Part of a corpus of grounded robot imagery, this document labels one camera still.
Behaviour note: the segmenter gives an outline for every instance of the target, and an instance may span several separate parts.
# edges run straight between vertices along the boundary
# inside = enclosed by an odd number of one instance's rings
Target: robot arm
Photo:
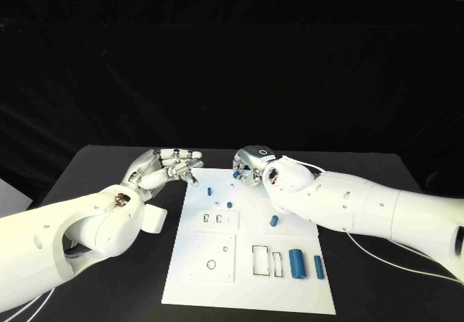
[[[312,174],[264,146],[237,151],[233,176],[247,186],[263,184],[282,214],[293,213],[331,230],[390,239],[424,253],[464,280],[464,199],[400,191],[342,173]]]
[[[139,230],[158,233],[165,210],[145,205],[164,184],[197,185],[191,168],[200,152],[148,150],[122,183],[99,193],[0,218],[0,312],[70,280],[93,263],[117,256]],[[77,245],[63,251],[63,235]]]

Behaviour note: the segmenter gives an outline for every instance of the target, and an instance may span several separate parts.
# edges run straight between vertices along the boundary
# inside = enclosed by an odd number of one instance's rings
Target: circular hole
[[[37,237],[37,236],[34,236],[34,237],[32,237],[32,244],[35,245],[35,247],[37,247],[38,249],[41,249],[43,244],[41,244],[41,241],[40,241],[40,239],[38,239],[38,237]]]
[[[207,263],[205,263],[205,267],[213,270],[214,267],[215,267],[215,262],[213,260],[208,260]]]

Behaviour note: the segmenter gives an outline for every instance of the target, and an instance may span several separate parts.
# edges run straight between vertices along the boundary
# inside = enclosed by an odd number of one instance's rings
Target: table
[[[43,201],[87,195],[119,183],[128,165],[148,148],[86,146]],[[228,168],[236,150],[195,149],[204,166]],[[390,186],[419,192],[400,158],[394,154],[283,152],[319,165]],[[413,274],[373,259],[348,236],[322,227],[321,251],[329,277],[337,316],[161,305],[171,249],[177,232],[185,183],[165,185],[151,204],[168,211],[158,235],[139,232],[126,252],[87,268],[58,286],[32,321],[464,321],[464,288],[455,282]],[[439,265],[409,253],[384,239],[354,235],[378,257],[411,269],[446,274]],[[34,305],[21,314],[24,321]],[[14,310],[0,314],[0,321]]]

